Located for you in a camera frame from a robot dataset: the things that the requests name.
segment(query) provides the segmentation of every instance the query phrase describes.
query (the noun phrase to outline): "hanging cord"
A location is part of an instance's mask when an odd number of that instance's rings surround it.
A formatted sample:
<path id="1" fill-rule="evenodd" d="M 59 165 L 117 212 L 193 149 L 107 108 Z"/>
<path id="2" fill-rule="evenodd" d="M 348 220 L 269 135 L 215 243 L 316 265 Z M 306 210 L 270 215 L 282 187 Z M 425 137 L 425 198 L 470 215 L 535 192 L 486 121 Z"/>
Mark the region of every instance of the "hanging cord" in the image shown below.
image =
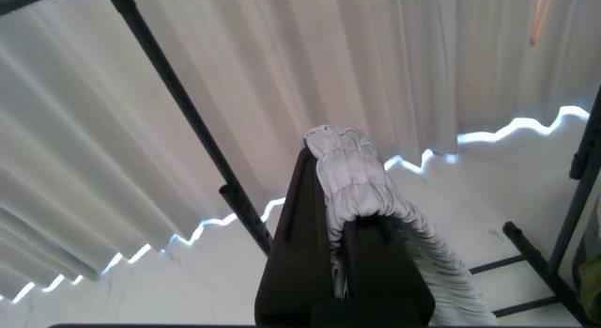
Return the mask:
<path id="1" fill-rule="evenodd" d="M 548 8 L 551 6 L 551 2 L 553 0 L 547 0 L 545 2 L 545 8 L 543 8 L 543 12 L 541 14 L 541 6 L 543 5 L 543 0 L 536 0 L 536 11 L 534 12 L 534 23 L 532 24 L 532 32 L 530 34 L 530 45 L 536 45 L 536 41 L 541 34 L 541 30 L 543 29 L 543 25 L 545 24 L 545 19 L 547 18 Z"/>

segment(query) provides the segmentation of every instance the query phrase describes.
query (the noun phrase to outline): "green fabric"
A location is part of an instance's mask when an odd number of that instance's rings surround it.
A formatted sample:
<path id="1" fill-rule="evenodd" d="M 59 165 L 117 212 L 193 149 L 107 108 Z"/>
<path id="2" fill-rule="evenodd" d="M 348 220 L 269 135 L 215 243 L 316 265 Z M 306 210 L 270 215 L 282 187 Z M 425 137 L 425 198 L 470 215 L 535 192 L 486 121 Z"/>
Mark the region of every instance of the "green fabric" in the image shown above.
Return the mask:
<path id="1" fill-rule="evenodd" d="M 589 318 L 601 323 L 601 258 L 578 267 L 580 291 L 578 300 Z"/>

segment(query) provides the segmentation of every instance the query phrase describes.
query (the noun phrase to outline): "scrunched white fabric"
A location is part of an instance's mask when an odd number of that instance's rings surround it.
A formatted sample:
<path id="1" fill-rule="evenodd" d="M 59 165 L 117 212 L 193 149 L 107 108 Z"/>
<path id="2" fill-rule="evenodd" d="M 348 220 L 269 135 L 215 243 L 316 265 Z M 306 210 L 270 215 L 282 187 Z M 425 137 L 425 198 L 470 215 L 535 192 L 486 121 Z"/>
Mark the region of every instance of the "scrunched white fabric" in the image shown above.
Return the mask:
<path id="1" fill-rule="evenodd" d="M 471 274 L 415 206 L 398 192 L 384 170 L 378 152 L 362 132 L 329 125 L 315 127 L 304 144 L 317 158 L 317 176 L 323 188 L 332 251 L 340 247 L 346 221 L 377 213 L 399 218 L 407 249 L 432 295 L 436 309 L 430 324 L 496 325 L 484 296 Z M 343 295 L 344 275 L 332 254 L 336 296 Z"/>

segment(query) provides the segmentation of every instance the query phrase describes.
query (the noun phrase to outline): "black metal frame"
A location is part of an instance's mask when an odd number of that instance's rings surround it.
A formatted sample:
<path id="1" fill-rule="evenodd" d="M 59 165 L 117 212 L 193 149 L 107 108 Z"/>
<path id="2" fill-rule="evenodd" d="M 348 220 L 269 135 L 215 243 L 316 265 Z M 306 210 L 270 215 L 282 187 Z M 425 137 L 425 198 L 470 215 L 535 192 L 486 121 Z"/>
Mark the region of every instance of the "black metal frame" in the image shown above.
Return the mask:
<path id="1" fill-rule="evenodd" d="M 40 0 L 0 0 L 0 16 L 34 4 L 37 1 Z M 268 255 L 270 252 L 271 236 L 265 224 L 261 221 L 249 197 L 244 192 L 236 174 L 223 156 L 207 125 L 198 114 L 190 96 L 162 52 L 159 43 L 154 39 L 144 18 L 138 11 L 135 1 L 111 0 L 111 2 L 123 16 L 131 32 L 146 53 L 146 56 L 150 59 L 155 70 L 169 89 L 179 109 L 190 123 L 194 133 L 225 179 L 226 185 L 220 188 L 219 193 L 244 224 L 258 246 Z M 582 325 L 594 325 L 582 310 L 575 292 L 559 277 L 558 270 L 601 168 L 601 151 L 595 147 L 601 136 L 601 111 L 599 111 L 601 107 L 599 105 L 601 105 L 601 88 L 595 98 L 591 116 L 580 142 L 578 152 L 575 154 L 572 162 L 570 178 L 580 180 L 580 182 L 563 221 L 562 229 L 553 248 L 550 260 L 548 262 L 544 260 L 541 253 L 532 246 L 521 229 L 513 223 L 508 222 L 503 227 L 503 232 L 514 243 L 520 255 L 488 263 L 470 270 L 474 274 L 483 273 L 526 260 L 555 294 L 544 299 L 497 310 L 494 312 L 497 317 L 519 313 L 544 305 L 562 303 Z"/>

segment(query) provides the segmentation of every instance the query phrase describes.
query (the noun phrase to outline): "white curtain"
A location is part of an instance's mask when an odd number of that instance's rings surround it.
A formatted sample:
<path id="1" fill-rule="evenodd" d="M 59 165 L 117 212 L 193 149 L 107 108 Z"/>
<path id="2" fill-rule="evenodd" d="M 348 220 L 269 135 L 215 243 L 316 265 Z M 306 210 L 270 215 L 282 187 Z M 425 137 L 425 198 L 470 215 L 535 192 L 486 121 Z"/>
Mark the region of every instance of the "white curtain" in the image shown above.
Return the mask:
<path id="1" fill-rule="evenodd" d="M 385 156 L 590 109 L 601 0 L 136 0 L 259 212 L 301 135 L 368 132 Z M 94 278 L 120 253 L 230 212 L 223 179 L 109 0 L 0 18 L 0 294 Z"/>

